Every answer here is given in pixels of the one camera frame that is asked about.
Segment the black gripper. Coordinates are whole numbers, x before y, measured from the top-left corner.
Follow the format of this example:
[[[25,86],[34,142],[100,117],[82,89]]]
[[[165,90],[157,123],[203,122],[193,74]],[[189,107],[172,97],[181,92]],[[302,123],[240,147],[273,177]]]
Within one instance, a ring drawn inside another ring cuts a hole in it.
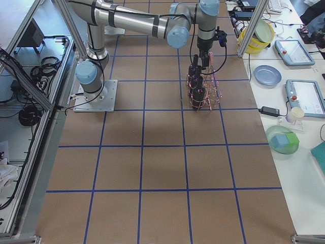
[[[201,59],[201,64],[203,68],[209,67],[210,54],[209,50],[212,48],[214,38],[204,40],[197,37],[197,47],[199,49],[199,58]]]

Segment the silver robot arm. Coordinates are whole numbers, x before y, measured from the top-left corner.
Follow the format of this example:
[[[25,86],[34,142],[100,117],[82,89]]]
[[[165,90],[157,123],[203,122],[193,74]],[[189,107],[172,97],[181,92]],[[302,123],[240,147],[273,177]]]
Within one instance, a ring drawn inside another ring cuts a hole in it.
[[[167,15],[149,14],[108,1],[71,1],[76,15],[87,23],[89,61],[101,72],[109,55],[105,48],[105,26],[122,28],[155,38],[165,39],[169,46],[180,49],[188,40],[192,25],[198,27],[200,57],[209,53],[213,45],[219,1],[173,3]]]

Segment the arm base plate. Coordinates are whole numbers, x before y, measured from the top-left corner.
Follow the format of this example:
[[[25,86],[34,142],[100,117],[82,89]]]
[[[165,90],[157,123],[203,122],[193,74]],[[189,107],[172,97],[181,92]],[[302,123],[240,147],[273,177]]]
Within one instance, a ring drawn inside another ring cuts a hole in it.
[[[125,35],[125,29],[118,28],[118,27],[111,27],[107,25],[105,26],[105,35],[106,36]]]
[[[115,107],[118,80],[105,80],[102,92],[88,94],[84,93],[82,85],[79,85],[78,92],[82,93],[76,97],[75,112],[113,112]]]

